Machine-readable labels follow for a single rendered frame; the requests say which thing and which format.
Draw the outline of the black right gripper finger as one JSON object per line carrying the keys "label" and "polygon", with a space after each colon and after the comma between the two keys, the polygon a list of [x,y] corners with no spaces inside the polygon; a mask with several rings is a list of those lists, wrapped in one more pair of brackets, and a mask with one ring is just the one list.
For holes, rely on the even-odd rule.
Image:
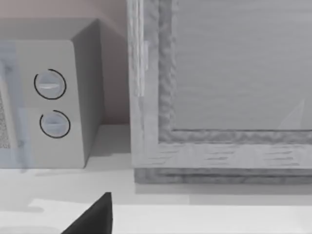
{"label": "black right gripper finger", "polygon": [[112,234],[112,193],[104,193],[61,234]]}

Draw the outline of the pale microwave knob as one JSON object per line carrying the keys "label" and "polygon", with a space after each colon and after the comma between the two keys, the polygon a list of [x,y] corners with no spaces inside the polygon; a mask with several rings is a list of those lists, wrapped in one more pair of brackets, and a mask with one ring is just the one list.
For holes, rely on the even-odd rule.
{"label": "pale microwave knob", "polygon": [[34,88],[44,99],[56,100],[65,94],[67,84],[60,72],[48,69],[35,75]]}
{"label": "pale microwave knob", "polygon": [[60,139],[67,136],[71,130],[71,122],[66,114],[52,110],[39,118],[41,131],[48,137]]}

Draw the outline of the pale microwave oven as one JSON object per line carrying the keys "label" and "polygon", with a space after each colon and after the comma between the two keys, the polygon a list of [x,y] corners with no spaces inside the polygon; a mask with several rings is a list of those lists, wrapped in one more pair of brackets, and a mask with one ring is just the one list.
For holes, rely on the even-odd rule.
{"label": "pale microwave oven", "polygon": [[[99,23],[90,18],[2,18],[0,41],[16,44],[23,84],[33,168],[83,168],[104,114]],[[56,100],[41,97],[34,88],[36,74],[60,72],[67,84]],[[42,114],[58,110],[71,122],[60,139],[40,129]]]}

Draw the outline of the pale blue microwave door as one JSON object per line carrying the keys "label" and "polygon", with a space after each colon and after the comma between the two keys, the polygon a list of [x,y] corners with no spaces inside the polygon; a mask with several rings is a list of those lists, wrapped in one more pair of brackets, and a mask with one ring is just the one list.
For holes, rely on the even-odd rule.
{"label": "pale blue microwave door", "polygon": [[0,41],[0,169],[32,166],[23,84],[13,41]]}

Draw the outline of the grey wooden cabinet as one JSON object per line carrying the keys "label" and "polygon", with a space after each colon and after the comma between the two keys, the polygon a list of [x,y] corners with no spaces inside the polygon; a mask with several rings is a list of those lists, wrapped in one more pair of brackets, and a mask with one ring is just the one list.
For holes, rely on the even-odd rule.
{"label": "grey wooden cabinet", "polygon": [[138,184],[312,184],[312,0],[127,0]]}

